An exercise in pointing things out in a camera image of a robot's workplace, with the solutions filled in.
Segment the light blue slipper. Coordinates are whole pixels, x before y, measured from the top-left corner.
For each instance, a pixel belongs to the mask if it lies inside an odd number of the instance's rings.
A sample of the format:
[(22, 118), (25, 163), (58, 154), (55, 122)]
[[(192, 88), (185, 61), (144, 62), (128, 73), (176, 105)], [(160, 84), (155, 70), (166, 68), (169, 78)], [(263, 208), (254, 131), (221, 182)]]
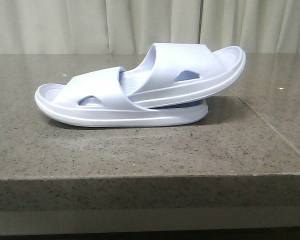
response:
[(208, 113), (204, 100), (183, 107), (142, 107), (124, 94), (119, 82), (123, 71), (123, 67), (112, 67), (75, 76), (66, 85), (43, 84), (34, 99), (48, 117), (80, 127), (184, 125)]
[(246, 64), (239, 46), (210, 51), (204, 44), (154, 43), (136, 68), (120, 74), (125, 95), (157, 108), (210, 97), (233, 84)]

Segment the beige curtain backdrop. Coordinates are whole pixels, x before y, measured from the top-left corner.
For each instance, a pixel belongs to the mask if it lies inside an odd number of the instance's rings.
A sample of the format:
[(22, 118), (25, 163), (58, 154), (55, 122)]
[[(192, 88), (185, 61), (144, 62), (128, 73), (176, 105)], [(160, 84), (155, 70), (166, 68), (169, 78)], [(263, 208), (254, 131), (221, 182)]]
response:
[(300, 53), (300, 0), (0, 0), (0, 54)]

